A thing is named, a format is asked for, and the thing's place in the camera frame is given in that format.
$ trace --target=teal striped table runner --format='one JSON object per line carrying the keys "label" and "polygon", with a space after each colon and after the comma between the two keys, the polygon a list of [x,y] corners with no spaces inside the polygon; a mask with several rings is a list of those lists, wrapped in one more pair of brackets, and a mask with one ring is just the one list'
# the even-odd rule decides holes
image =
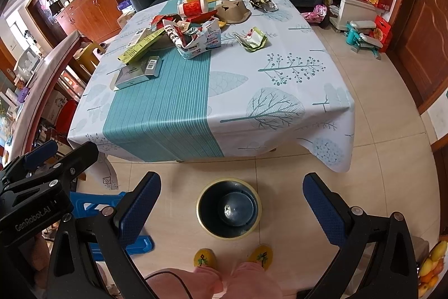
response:
{"label": "teal striped table runner", "polygon": [[[177,13],[177,2],[160,14]],[[223,157],[207,123],[211,52],[191,60],[174,47],[148,54],[162,59],[160,76],[116,91],[104,136],[147,162]]]}

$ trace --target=pink pants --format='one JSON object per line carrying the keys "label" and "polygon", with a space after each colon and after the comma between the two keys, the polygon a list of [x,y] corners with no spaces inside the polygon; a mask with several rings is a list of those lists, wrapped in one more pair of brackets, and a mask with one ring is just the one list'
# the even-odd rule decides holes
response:
{"label": "pink pants", "polygon": [[[211,299],[214,294],[223,291],[221,274],[207,267],[196,267],[190,271],[178,268],[168,268],[161,271],[171,271],[182,279],[193,299]],[[163,273],[147,280],[149,286],[160,299],[188,299],[184,287],[179,280]],[[227,292],[222,299],[281,299],[279,285],[264,269],[253,262],[243,262],[234,270],[227,281]]]}

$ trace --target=tile floor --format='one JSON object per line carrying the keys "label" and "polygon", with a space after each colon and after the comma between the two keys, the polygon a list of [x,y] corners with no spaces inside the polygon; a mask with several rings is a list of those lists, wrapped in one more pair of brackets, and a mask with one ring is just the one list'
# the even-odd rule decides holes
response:
{"label": "tile floor", "polygon": [[[166,267],[191,270],[193,255],[201,247],[213,249],[221,271],[228,274],[263,242],[274,250],[268,273],[285,298],[295,298],[297,290],[317,282],[337,252],[303,197],[302,179],[310,171],[317,172],[348,205],[359,205],[373,215],[400,211],[411,234],[428,240],[431,247],[437,242],[440,199],[435,163],[424,124],[400,75],[386,55],[378,61],[368,51],[355,54],[342,34],[313,28],[355,99],[350,171],[337,174],[293,144],[246,159],[129,163],[110,157],[122,191],[133,189],[147,171],[162,178],[161,196],[145,225],[155,249],[133,256],[143,275]],[[259,227],[233,242],[209,236],[195,214],[203,187],[225,176],[249,182],[263,202]],[[78,187],[82,192],[107,193],[89,179]]]}

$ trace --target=tablecloth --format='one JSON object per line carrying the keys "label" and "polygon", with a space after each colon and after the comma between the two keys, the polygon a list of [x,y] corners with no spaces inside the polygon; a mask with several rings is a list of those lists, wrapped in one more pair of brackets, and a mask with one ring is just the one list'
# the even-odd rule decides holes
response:
{"label": "tablecloth", "polygon": [[[330,169],[350,167],[354,101],[322,42],[289,0],[223,30],[222,46],[184,60],[171,47],[157,79],[113,91],[117,59],[133,34],[177,0],[138,12],[101,58],[69,132],[74,143],[131,161],[256,156],[287,141],[306,147]],[[265,48],[250,53],[232,32],[257,26]]]}

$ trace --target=yellow slipper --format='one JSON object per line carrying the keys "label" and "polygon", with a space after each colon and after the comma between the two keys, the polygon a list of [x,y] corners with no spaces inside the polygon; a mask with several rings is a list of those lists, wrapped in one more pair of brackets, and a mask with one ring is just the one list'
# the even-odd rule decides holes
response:
{"label": "yellow slipper", "polygon": [[216,256],[213,251],[208,248],[201,248],[194,255],[193,259],[194,267],[208,267],[208,268],[216,268],[218,267]]}
{"label": "yellow slipper", "polygon": [[268,245],[259,245],[249,256],[248,262],[255,262],[261,265],[264,271],[266,271],[270,264],[272,264],[273,252],[272,248]]}

